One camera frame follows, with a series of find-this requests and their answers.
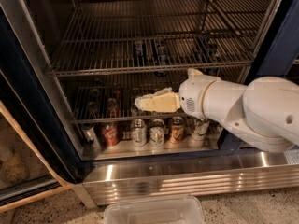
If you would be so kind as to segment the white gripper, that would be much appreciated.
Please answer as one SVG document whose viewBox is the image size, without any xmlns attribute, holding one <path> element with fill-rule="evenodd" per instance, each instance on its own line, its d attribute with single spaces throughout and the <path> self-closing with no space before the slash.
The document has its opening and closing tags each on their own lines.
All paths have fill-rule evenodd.
<svg viewBox="0 0 299 224">
<path fill-rule="evenodd" d="M 174 92 L 159 95 L 144 95 L 135 99 L 138 109 L 149 112 L 174 113 L 180 109 L 198 119 L 217 119 L 220 99 L 214 91 L 221 81 L 219 77 L 203 75 L 194 68 L 187 70 L 188 79 L 179 87 L 179 96 Z"/>
</svg>

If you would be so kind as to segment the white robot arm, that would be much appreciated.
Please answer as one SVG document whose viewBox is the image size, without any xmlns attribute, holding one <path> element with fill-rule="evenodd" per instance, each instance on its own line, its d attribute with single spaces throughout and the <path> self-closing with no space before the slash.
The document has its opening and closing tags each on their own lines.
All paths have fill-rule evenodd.
<svg viewBox="0 0 299 224">
<path fill-rule="evenodd" d="M 135 105 L 160 113 L 181 109 L 194 118 L 214 120 L 266 152 L 299 145 L 299 85 L 281 77 L 260 77 L 242 85 L 190 68 L 177 92 L 165 88 L 135 98 Z"/>
</svg>

